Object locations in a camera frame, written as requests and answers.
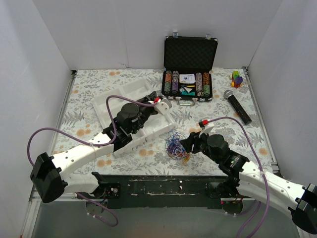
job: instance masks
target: case handle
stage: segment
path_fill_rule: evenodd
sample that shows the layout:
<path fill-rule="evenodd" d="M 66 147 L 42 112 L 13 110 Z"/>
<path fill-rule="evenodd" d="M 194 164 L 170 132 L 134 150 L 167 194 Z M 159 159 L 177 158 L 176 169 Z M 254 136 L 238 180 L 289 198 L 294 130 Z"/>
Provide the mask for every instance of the case handle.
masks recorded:
<path fill-rule="evenodd" d="M 192 107 L 197 102 L 197 98 L 193 98 L 193 102 L 192 103 L 179 103 L 179 101 L 182 99 L 181 97 L 175 97 L 175 99 L 177 100 L 177 104 L 179 106 L 191 106 Z"/>

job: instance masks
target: case lid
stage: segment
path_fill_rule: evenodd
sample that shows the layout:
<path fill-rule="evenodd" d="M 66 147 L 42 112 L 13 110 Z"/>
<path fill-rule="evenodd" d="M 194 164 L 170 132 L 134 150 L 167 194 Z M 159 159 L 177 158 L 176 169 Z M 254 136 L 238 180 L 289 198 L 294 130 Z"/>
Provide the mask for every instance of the case lid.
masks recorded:
<path fill-rule="evenodd" d="M 211 70 L 217 45 L 216 38 L 167 36 L 164 44 L 164 67 Z"/>

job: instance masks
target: open case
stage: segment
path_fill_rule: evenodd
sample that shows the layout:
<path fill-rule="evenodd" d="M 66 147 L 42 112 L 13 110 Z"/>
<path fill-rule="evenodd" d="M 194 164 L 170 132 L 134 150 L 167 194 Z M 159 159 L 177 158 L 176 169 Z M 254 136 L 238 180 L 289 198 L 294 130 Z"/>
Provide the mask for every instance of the open case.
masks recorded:
<path fill-rule="evenodd" d="M 209 35 L 203 37 L 178 37 L 178 34 L 174 32 L 173 36 L 166 36 L 164 44 L 164 67 L 162 81 L 162 94 L 168 99 L 179 100 L 192 100 L 193 104 L 196 101 L 208 102 L 212 100 L 212 80 L 210 70 L 212 69 L 215 52 L 218 45 L 218 39 L 211 38 Z M 165 77 L 166 72 L 178 71 L 181 74 L 194 74 L 196 73 L 207 73 L 209 76 L 209 90 L 210 94 L 204 96 L 204 94 L 198 96 L 196 92 L 196 83 L 191 84 L 195 86 L 195 95 L 183 95 L 179 90 L 185 84 L 178 82 L 178 90 L 172 92 L 166 92 Z"/>

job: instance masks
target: tangled wire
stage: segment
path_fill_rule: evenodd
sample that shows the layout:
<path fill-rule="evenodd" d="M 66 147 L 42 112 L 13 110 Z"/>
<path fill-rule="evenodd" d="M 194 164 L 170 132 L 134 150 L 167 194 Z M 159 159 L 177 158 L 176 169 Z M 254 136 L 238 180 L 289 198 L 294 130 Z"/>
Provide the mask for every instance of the tangled wire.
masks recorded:
<path fill-rule="evenodd" d="M 184 147 L 181 145 L 180 140 L 182 139 L 186 139 L 183 134 L 175 130 L 170 130 L 167 134 L 167 139 L 165 140 L 165 147 L 169 157 L 182 163 L 186 163 L 190 158 L 190 154 L 187 153 Z"/>

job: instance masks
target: red connector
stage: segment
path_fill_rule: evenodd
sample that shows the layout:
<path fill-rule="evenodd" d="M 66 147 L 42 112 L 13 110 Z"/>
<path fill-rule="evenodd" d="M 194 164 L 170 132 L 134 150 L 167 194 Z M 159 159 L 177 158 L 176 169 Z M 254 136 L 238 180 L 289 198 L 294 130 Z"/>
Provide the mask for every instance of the red connector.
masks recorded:
<path fill-rule="evenodd" d="M 160 100 L 159 97 L 155 98 L 154 103 L 157 103 Z"/>
<path fill-rule="evenodd" d="M 199 124 L 200 128 L 204 128 L 208 124 L 208 120 L 200 121 L 198 124 Z"/>

